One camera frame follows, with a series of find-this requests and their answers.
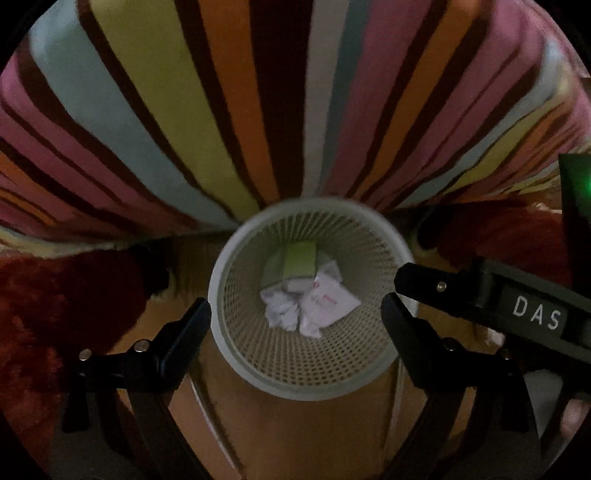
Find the white plastic mailer bag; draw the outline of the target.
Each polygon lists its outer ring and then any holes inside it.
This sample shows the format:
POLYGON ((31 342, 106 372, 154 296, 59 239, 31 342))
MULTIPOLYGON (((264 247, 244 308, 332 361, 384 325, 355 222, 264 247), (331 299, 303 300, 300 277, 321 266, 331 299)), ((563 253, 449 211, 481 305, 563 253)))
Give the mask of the white plastic mailer bag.
POLYGON ((322 331, 352 313, 362 301, 342 284, 338 263, 332 260, 321 267, 314 285, 298 300, 301 308, 301 335, 311 339, 322 337, 322 331))

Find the green cube box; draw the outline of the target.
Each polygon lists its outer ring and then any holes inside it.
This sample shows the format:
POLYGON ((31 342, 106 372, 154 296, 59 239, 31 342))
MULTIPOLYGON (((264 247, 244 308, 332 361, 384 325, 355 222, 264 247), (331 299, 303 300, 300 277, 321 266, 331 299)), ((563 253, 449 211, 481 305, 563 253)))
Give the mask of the green cube box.
POLYGON ((263 262, 260 288, 278 286, 287 293, 304 294, 314 285, 318 270, 332 260, 314 241, 280 246, 263 262))

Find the large white paper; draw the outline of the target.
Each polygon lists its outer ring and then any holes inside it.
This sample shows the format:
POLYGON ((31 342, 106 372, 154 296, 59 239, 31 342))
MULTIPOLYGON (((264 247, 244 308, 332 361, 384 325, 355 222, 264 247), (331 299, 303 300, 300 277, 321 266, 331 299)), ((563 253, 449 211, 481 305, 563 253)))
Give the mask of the large white paper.
POLYGON ((276 284, 261 290, 259 296, 264 304, 264 317, 271 329, 280 328, 287 332, 297 330, 301 318, 297 295, 276 284))

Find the red fluffy rug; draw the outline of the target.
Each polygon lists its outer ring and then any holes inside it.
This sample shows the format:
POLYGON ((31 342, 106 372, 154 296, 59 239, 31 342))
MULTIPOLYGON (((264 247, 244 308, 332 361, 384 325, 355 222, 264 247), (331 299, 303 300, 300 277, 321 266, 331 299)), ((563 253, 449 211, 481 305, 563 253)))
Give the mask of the red fluffy rug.
MULTIPOLYGON (((388 219, 406 239, 438 250, 454 266, 480 255, 564 286, 572 283, 556 207, 489 201, 403 209, 388 219)), ((226 241, 226 233, 208 233, 54 259, 2 256, 1 409, 42 468, 50 465, 60 418, 63 360, 86 348, 111 350, 182 267, 208 275, 226 241)))

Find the white mesh waste basket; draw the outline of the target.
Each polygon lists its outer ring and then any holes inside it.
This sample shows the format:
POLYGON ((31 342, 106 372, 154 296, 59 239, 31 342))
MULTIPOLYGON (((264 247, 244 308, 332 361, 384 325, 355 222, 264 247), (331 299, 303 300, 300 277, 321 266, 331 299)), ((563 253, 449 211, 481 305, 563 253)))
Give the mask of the white mesh waste basket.
POLYGON ((267 208, 215 263, 215 344, 242 379, 271 395, 320 401, 356 391, 397 359, 381 303, 412 258, 385 217, 354 201, 267 208))

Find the striped colourful bed sheet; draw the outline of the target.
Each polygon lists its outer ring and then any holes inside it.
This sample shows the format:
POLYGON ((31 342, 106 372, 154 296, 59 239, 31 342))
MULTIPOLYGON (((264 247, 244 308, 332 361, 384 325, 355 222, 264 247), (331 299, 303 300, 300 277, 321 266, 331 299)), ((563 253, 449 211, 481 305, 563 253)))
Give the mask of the striped colourful bed sheet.
POLYGON ((532 1, 58 1, 1 72, 1 245, 545 190, 590 146, 582 70, 532 1))

